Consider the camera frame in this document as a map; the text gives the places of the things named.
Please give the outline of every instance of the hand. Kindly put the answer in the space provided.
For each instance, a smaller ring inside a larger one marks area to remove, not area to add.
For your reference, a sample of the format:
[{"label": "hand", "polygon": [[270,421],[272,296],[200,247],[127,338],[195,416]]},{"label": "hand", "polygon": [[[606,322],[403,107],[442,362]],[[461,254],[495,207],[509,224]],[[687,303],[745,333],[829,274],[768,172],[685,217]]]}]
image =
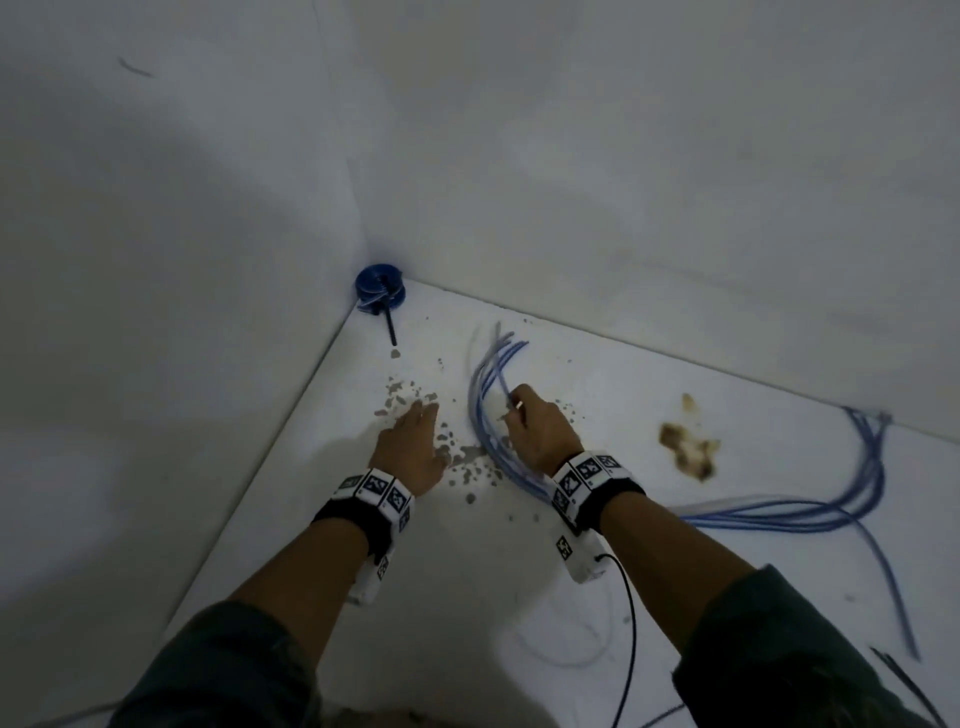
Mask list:
[{"label": "hand", "polygon": [[529,384],[518,386],[511,397],[517,409],[510,410],[504,422],[516,454],[528,468],[552,476],[568,458],[584,451],[560,407],[543,401]]},{"label": "hand", "polygon": [[397,478],[414,497],[423,496],[440,482],[446,462],[433,450],[433,428],[438,404],[426,407],[415,401],[392,429],[385,429],[376,440],[370,458],[377,468]]}]

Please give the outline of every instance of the brown stain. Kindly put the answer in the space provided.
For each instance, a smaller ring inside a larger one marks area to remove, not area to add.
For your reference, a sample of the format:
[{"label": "brown stain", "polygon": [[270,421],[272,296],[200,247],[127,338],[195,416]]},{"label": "brown stain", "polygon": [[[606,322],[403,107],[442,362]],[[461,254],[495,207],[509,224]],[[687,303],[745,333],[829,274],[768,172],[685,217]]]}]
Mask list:
[{"label": "brown stain", "polygon": [[660,427],[660,444],[673,450],[677,470],[684,475],[703,483],[716,473],[713,455],[720,449],[719,440],[700,440],[682,425],[664,423]]}]

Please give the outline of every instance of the white surface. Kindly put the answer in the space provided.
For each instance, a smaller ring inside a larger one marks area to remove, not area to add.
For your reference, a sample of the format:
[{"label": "white surface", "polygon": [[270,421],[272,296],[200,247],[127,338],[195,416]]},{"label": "white surface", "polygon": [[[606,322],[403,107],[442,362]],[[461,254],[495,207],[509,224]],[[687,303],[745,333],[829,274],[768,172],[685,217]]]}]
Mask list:
[{"label": "white surface", "polygon": [[316,3],[374,259],[960,438],[960,4]]},{"label": "white surface", "polygon": [[3,3],[0,724],[129,689],[347,315],[326,83],[304,2]]},{"label": "white surface", "polygon": [[[859,440],[836,408],[410,283],[396,314],[402,356],[391,358],[382,319],[350,315],[168,636],[239,585],[309,523],[344,476],[362,470],[377,430],[391,421],[374,415],[389,385],[403,381],[408,401],[418,388],[422,396],[436,393],[454,454],[473,445],[468,376],[498,320],[532,342],[507,368],[509,382],[531,381],[575,410],[585,445],[616,454],[661,502],[769,492],[829,497],[849,482]],[[704,434],[722,441],[717,476],[706,485],[678,473],[657,443],[660,424],[680,418],[684,392],[703,410]],[[775,564],[861,648],[874,644],[897,656],[955,721],[960,448],[894,426],[885,459],[888,495],[868,525],[897,570],[921,666],[904,656],[879,568],[852,530],[719,538],[756,564]],[[321,663],[324,695],[354,708],[409,707],[478,726],[607,725],[630,650],[619,576],[611,570],[574,584],[547,539],[558,518],[548,506],[509,483],[493,487],[488,476],[469,486],[463,480],[461,472],[445,475],[418,502],[375,604],[341,616]],[[642,615],[623,725],[674,704],[675,663]]]}]

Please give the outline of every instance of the sleeve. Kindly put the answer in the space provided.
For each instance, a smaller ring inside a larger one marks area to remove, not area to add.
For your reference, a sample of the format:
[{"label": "sleeve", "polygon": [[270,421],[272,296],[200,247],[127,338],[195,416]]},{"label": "sleeve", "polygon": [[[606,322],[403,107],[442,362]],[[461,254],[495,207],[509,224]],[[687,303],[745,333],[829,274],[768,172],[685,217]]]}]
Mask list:
[{"label": "sleeve", "polygon": [[674,686],[700,728],[926,726],[773,567],[729,587],[694,630]]},{"label": "sleeve", "polygon": [[111,728],[319,725],[312,666],[284,627],[240,602],[204,610],[156,656]]}]

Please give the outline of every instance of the white wall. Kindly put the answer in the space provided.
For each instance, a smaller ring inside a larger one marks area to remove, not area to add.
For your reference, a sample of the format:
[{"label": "white wall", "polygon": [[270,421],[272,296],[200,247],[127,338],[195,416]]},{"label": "white wall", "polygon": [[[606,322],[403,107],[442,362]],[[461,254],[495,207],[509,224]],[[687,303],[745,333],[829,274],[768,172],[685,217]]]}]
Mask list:
[{"label": "white wall", "polygon": [[318,6],[374,257],[960,437],[960,6]]},{"label": "white wall", "polygon": [[16,726],[139,677],[367,257],[309,3],[5,3],[0,95]]}]

